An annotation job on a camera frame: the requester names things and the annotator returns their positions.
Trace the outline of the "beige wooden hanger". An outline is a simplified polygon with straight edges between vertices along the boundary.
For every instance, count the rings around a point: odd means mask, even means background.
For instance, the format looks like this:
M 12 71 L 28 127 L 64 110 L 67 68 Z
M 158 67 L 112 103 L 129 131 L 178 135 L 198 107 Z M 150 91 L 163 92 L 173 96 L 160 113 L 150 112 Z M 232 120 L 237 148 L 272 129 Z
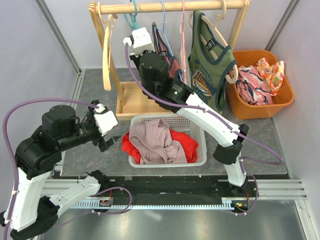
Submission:
M 104 29 L 104 40 L 103 40 L 103 53 L 102 53 L 102 80 L 103 87 L 106 91 L 112 89 L 110 82 L 110 70 L 111 70 L 111 43 L 112 35 L 115 26 L 115 21 L 118 18 L 117 15 L 109 14 L 107 20 L 102 18 L 102 3 L 98 2 L 98 15 L 103 24 L 105 24 Z

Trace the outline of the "teal plastic hanger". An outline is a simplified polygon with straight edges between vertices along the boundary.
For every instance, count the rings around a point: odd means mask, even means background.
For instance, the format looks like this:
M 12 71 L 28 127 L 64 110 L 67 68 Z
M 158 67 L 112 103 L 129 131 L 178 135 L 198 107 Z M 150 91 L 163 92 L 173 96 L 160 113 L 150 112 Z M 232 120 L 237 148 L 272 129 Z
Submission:
M 138 14 L 138 7 L 135 0 L 130 0 L 131 3 L 133 3 L 134 6 L 134 13 L 124 13 L 123 16 L 131 29 L 131 31 L 139 29 L 139 24 L 137 23 L 136 16 Z

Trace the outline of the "green printed tank top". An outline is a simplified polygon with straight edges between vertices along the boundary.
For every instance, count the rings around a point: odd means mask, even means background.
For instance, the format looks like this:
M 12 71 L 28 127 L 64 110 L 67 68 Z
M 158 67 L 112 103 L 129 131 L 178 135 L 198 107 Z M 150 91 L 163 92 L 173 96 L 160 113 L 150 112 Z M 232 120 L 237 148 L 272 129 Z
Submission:
M 199 10 L 191 14 L 192 45 L 188 57 L 191 88 L 209 107 L 222 112 L 226 102 L 226 76 L 236 65 L 232 48 L 223 46 Z

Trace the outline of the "white plastic basket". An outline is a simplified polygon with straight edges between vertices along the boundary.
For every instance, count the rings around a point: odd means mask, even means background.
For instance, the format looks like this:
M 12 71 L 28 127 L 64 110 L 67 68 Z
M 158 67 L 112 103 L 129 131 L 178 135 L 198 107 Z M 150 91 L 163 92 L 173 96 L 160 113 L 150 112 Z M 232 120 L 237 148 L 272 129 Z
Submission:
M 166 114 L 149 114 L 137 115 L 131 119 L 130 127 L 143 124 L 147 121 L 155 119 L 163 119 L 169 124 L 169 129 L 177 132 L 186 133 L 189 137 L 198 143 L 197 160 L 194 163 L 185 164 L 160 164 L 160 165 L 140 165 L 135 163 L 132 156 L 129 156 L 128 161 L 134 168 L 181 168 L 181 167 L 198 167 L 202 166 L 207 161 L 207 146 L 204 130 L 189 119 L 175 113 Z

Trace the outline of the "wooden clothes rack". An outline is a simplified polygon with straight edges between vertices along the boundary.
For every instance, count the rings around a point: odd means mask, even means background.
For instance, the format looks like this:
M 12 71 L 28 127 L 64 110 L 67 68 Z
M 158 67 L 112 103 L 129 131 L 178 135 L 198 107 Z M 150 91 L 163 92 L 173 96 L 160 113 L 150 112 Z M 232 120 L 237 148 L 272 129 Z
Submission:
M 233 21 L 232 29 L 228 38 L 228 45 L 232 48 L 235 46 L 238 35 L 242 28 L 244 19 L 246 17 L 249 0 L 201 0 L 201 1 L 185 1 L 185 12 L 187 11 L 203 11 L 203 10 L 221 10 L 221 14 L 215 16 L 212 27 L 217 29 L 218 21 L 221 21 L 226 11 L 229 9 L 236 9 L 237 13 Z M 183 12 L 182 1 L 165 2 L 165 12 Z M 105 36 L 106 25 L 102 23 L 98 14 L 98 3 L 92 1 L 88 3 L 88 10 L 96 30 L 98 40 L 100 42 L 102 52 Z M 107 20 L 108 15 L 132 14 L 135 12 L 133 3 L 130 4 L 101 4 L 102 18 Z M 137 13 L 163 13 L 162 4 L 157 3 L 141 3 L 137 4 Z M 115 63 L 111 54 L 110 62 L 110 83 L 115 85 L 117 93 L 116 101 L 116 116 L 121 121 L 131 120 L 137 115 L 148 115 L 165 113 L 166 110 L 156 105 L 156 103 L 148 99 L 142 93 L 138 85 L 133 81 L 120 81 Z

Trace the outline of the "mauve pink tank top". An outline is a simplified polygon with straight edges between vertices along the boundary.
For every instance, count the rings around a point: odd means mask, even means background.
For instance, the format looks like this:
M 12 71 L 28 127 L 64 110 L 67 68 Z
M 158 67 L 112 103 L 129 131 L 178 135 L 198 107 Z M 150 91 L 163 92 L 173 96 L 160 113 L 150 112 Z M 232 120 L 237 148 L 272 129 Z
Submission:
M 169 124 L 161 118 L 130 127 L 128 138 L 141 155 L 140 165 L 187 163 L 181 143 L 172 138 Z

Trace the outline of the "pink patterned cloth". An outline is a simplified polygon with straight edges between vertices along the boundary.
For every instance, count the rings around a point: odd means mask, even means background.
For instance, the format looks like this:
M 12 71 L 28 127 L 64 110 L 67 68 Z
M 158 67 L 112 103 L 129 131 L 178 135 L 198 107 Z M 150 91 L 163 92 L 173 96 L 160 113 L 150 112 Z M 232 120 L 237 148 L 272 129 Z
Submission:
M 273 104 L 271 93 L 253 66 L 238 68 L 236 88 L 240 98 L 249 105 L 264 106 Z

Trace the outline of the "white tank top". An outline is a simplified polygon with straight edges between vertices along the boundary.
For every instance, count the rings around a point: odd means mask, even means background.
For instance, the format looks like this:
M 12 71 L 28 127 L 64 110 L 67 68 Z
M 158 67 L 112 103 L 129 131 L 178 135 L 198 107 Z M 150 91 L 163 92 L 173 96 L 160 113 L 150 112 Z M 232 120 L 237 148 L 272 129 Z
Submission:
M 191 87 L 191 72 L 190 72 L 190 66 L 188 62 L 188 57 L 186 54 L 186 44 L 185 44 L 185 16 L 181 15 L 180 17 L 180 28 L 179 28 L 179 34 L 180 34 L 180 48 L 177 52 L 177 59 L 179 61 L 179 65 L 182 71 L 182 80 L 183 82 L 188 86 Z

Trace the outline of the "orange floral cloth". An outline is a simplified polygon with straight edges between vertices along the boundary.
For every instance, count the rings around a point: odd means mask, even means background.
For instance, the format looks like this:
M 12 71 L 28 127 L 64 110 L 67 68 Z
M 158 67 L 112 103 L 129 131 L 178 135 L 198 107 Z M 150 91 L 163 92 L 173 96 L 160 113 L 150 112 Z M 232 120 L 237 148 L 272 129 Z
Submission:
M 276 96 L 280 91 L 285 77 L 285 62 L 277 61 L 270 65 L 268 60 L 263 57 L 255 64 L 260 77 L 265 82 L 271 96 Z

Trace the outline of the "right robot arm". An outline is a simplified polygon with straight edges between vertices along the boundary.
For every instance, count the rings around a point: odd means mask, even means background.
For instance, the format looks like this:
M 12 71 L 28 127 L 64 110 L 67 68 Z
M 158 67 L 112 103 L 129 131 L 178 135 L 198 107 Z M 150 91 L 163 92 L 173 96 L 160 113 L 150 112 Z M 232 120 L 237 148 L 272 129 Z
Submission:
M 213 157 L 224 165 L 230 193 L 235 197 L 242 196 L 247 191 L 248 178 L 240 158 L 249 127 L 228 121 L 185 83 L 170 77 L 167 64 L 155 52 L 126 53 L 125 59 L 129 70 L 134 62 L 139 76 L 133 79 L 149 99 L 194 122 L 218 142 Z

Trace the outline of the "light blue hanger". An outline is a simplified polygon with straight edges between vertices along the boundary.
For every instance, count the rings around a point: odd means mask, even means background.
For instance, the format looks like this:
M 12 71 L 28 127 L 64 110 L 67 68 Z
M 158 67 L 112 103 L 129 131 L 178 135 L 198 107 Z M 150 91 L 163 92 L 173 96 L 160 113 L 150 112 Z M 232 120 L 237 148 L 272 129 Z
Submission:
M 162 10 L 163 10 L 163 24 L 162 24 L 162 31 L 161 32 L 164 34 L 164 38 L 165 38 L 165 41 L 167 43 L 167 47 L 168 47 L 169 53 L 173 57 L 174 54 L 173 54 L 170 42 L 169 42 L 168 37 L 167 37 L 167 32 L 166 32 L 166 9 L 165 9 L 165 3 L 163 1 L 161 1 L 160 3 L 162 5 Z

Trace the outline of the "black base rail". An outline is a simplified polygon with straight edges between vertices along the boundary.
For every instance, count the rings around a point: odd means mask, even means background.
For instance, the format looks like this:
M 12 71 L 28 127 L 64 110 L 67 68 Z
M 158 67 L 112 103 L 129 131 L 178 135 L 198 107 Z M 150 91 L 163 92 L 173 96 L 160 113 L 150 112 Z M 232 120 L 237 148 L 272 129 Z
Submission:
M 222 198 L 255 197 L 257 189 L 248 180 L 243 187 L 232 186 L 224 175 L 110 176 L 100 190 L 111 187 L 129 190 L 131 204 L 220 204 Z

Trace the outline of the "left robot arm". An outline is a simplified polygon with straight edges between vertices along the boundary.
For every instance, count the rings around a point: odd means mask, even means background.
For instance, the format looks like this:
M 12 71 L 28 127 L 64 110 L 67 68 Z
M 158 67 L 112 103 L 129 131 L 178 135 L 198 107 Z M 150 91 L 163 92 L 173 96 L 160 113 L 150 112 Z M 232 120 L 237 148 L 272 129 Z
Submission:
M 18 145 L 14 155 L 19 178 L 16 198 L 13 207 L 0 214 L 0 224 L 10 227 L 12 239 L 28 240 L 41 235 L 79 201 L 109 193 L 109 179 L 100 170 L 52 196 L 42 195 L 42 190 L 64 151 L 92 142 L 105 152 L 115 140 L 104 137 L 117 124 L 115 114 L 101 103 L 96 108 L 89 107 L 84 120 L 68 105 L 56 105 L 42 115 L 42 124 Z

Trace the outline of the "orange plastic bin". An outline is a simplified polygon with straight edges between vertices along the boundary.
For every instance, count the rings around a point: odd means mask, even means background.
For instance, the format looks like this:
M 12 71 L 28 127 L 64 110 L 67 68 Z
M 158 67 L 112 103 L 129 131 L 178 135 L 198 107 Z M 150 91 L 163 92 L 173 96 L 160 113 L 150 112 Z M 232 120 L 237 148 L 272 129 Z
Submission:
M 278 61 L 273 53 L 263 49 L 238 50 L 234 51 L 233 55 L 238 66 L 253 66 L 261 58 L 266 58 L 269 64 Z M 241 120 L 272 118 L 295 99 L 293 89 L 286 77 L 283 79 L 279 93 L 272 97 L 273 104 L 250 105 L 246 103 L 240 98 L 235 84 L 228 83 L 226 93 L 233 115 Z

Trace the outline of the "rust red tank top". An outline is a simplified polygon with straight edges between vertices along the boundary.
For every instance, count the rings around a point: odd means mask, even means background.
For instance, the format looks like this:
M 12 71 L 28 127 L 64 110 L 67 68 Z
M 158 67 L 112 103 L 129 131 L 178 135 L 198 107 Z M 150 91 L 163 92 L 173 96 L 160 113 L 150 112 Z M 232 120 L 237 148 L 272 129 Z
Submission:
M 169 48 L 169 44 L 165 43 L 160 35 L 160 30 L 155 22 L 152 23 L 152 38 L 155 52 L 164 60 L 168 65 L 169 77 L 182 81 L 182 70 L 180 64 Z

